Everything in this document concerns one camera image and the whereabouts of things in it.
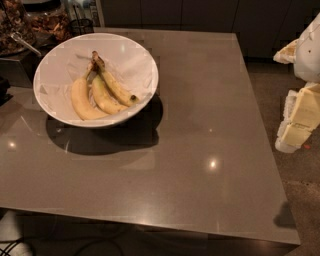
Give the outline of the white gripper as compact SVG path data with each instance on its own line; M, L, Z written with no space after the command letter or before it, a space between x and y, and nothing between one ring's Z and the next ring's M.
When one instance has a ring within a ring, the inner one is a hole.
M298 92L290 90L283 110L275 148L294 153L320 125L320 13L302 32L299 39L277 51L273 60L294 63L295 76L307 83Z

